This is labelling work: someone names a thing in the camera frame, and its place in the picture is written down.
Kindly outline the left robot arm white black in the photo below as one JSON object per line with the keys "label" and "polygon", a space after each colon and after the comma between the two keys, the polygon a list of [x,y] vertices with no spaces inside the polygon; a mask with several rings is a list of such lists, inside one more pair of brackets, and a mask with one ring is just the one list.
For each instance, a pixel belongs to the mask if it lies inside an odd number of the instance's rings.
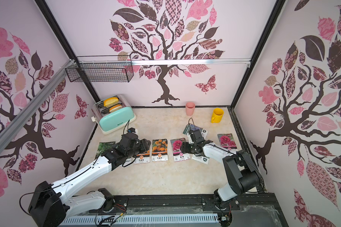
{"label": "left robot arm white black", "polygon": [[105,188],[82,196],[76,193],[117,167],[124,167],[127,159],[146,153],[151,144],[147,139],[140,140],[133,132],[122,135],[119,143],[103,151],[84,168],[56,182],[40,183],[33,192],[29,215],[39,227],[57,227],[66,218],[85,211],[112,210],[114,197]]}

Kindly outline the aluminium rail back wall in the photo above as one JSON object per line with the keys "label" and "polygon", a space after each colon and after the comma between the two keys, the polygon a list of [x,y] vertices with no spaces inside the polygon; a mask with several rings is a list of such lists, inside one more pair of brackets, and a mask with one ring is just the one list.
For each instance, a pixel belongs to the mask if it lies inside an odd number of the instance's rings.
{"label": "aluminium rail back wall", "polygon": [[233,59],[194,59],[194,60],[130,60],[130,61],[79,61],[80,64],[131,64],[132,66],[143,65],[200,65],[200,64],[251,64],[251,59],[248,58],[233,58]]}

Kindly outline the pink cup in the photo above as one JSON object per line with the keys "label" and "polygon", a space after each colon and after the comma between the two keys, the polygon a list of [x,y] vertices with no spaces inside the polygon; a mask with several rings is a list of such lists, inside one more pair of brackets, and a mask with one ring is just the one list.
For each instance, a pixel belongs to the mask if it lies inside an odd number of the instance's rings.
{"label": "pink cup", "polygon": [[185,108],[186,108],[186,115],[187,116],[192,116],[194,114],[194,111],[195,111],[195,103],[193,102],[188,102],[186,105],[185,105]]}

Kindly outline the toast slice rear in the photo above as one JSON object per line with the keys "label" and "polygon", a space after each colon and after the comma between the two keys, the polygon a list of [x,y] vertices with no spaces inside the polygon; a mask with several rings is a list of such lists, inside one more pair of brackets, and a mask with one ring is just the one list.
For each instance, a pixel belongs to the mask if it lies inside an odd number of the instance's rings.
{"label": "toast slice rear", "polygon": [[111,106],[116,105],[118,103],[119,103],[119,99],[116,96],[110,97],[110,98],[103,101],[104,107],[111,107]]}

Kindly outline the mint green toaster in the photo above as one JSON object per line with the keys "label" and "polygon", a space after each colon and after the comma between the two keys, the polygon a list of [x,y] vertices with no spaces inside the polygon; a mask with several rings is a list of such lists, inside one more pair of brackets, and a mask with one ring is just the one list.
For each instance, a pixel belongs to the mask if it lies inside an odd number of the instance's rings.
{"label": "mint green toaster", "polygon": [[108,98],[95,103],[91,108],[93,113],[92,121],[97,123],[103,134],[110,134],[125,127],[127,123],[136,120],[136,115],[125,97],[123,95],[114,95],[111,97],[115,96],[119,99],[118,104],[123,105],[122,109],[109,113],[111,107],[104,107],[103,105],[103,101]]}

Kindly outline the aluminium rail wall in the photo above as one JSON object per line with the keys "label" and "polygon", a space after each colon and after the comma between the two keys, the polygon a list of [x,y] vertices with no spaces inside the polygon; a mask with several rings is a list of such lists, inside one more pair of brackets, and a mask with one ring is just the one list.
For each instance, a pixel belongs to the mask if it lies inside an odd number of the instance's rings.
{"label": "aluminium rail wall", "polygon": [[251,64],[251,59],[248,58],[233,58],[233,59],[194,59],[194,60],[130,60],[130,61],[79,61],[80,64],[131,64],[132,66],[143,65],[200,65],[200,64]]}
{"label": "aluminium rail wall", "polygon": [[24,127],[33,114],[40,108],[47,97],[55,90],[56,86],[65,78],[65,69],[75,65],[75,60],[69,61],[54,75],[54,77],[41,89],[28,105],[11,121],[2,133],[0,133],[0,154]]}

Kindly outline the lavender seed packet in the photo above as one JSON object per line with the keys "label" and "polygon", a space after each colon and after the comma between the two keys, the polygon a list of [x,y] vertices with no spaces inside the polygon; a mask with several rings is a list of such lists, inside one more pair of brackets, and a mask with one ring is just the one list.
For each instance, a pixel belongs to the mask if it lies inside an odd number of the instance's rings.
{"label": "lavender seed packet", "polygon": [[183,134],[184,135],[188,135],[189,131],[195,131],[195,130],[199,130],[202,137],[204,139],[206,139],[207,135],[208,135],[208,131],[204,128],[200,128],[198,126],[195,126],[194,124],[188,124],[185,126],[184,130],[183,130]]}
{"label": "lavender seed packet", "polygon": [[208,165],[208,163],[209,163],[209,158],[208,157],[204,157],[204,156],[192,155],[192,159],[197,161],[197,162],[206,164],[206,165]]}

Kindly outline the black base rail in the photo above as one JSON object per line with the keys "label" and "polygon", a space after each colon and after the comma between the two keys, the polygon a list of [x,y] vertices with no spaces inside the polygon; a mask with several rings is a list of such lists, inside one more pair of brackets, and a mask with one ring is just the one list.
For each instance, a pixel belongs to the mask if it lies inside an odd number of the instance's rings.
{"label": "black base rail", "polygon": [[288,223],[274,194],[244,194],[226,202],[217,202],[213,194],[118,195],[110,211],[90,210],[88,215],[206,214],[218,215],[219,223],[115,225],[97,227],[287,227]]}

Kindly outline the marigold seed packet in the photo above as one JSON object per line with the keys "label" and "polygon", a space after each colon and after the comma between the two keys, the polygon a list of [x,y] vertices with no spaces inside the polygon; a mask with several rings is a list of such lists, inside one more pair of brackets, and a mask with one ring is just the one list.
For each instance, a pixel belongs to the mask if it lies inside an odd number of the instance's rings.
{"label": "marigold seed packet", "polygon": [[138,154],[136,155],[135,164],[145,164],[145,163],[150,163],[150,154],[145,153],[145,154]]}
{"label": "marigold seed packet", "polygon": [[152,162],[168,161],[168,140],[157,139],[152,142]]}

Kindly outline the pink flower packet edge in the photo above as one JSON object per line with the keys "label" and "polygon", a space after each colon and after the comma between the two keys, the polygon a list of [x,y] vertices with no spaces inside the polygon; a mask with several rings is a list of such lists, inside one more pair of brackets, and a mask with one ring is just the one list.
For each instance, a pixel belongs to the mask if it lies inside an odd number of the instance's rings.
{"label": "pink flower packet edge", "polygon": [[228,150],[237,151],[237,145],[231,133],[218,134],[217,136],[221,147],[224,147]]}

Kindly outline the toast slice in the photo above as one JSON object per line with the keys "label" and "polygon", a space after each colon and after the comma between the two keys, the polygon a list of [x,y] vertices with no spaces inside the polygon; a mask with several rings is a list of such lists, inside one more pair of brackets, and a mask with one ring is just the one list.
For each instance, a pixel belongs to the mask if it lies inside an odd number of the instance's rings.
{"label": "toast slice", "polygon": [[110,98],[103,101],[104,107],[111,107],[111,106],[116,105],[118,103],[119,103],[119,99],[116,96],[110,97]]}
{"label": "toast slice", "polygon": [[117,105],[115,105],[115,106],[113,106],[113,107],[111,107],[110,109],[109,109],[109,113],[113,113],[113,112],[115,112],[115,111],[117,111],[117,110],[119,110],[119,109],[122,109],[123,108],[123,105],[122,104],[117,104]]}

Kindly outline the yellow mug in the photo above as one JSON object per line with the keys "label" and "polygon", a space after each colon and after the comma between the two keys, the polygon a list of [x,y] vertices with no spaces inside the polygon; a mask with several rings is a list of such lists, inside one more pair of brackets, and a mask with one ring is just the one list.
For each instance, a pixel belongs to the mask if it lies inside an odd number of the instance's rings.
{"label": "yellow mug", "polygon": [[221,108],[215,108],[212,113],[211,123],[220,123],[224,115],[224,111]]}

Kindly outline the pink flower seed packet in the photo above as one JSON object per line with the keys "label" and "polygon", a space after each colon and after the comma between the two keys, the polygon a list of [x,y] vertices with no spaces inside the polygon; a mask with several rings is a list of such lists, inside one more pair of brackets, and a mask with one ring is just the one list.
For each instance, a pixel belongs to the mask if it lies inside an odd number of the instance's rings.
{"label": "pink flower seed packet", "polygon": [[191,159],[190,154],[184,153],[181,151],[182,143],[185,142],[185,138],[178,138],[170,140],[172,151],[173,151],[173,159],[175,162],[185,161]]}

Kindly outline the green plant seed packet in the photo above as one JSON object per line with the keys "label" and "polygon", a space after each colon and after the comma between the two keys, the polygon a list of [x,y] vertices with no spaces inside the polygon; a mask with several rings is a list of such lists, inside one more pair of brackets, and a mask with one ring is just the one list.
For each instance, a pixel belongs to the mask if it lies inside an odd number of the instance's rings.
{"label": "green plant seed packet", "polygon": [[115,143],[116,143],[115,141],[100,142],[98,145],[98,149],[97,149],[95,159],[97,159],[103,152],[110,149]]}

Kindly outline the toast slice front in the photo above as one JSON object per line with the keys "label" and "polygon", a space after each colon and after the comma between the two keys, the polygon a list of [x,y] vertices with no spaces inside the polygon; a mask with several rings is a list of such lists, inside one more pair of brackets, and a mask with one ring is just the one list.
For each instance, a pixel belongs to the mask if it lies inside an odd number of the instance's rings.
{"label": "toast slice front", "polygon": [[117,104],[117,105],[115,105],[115,106],[113,106],[113,107],[111,107],[110,109],[109,109],[109,113],[113,113],[113,112],[115,112],[115,111],[117,111],[117,110],[119,110],[119,109],[122,109],[123,108],[123,105],[122,104]]}

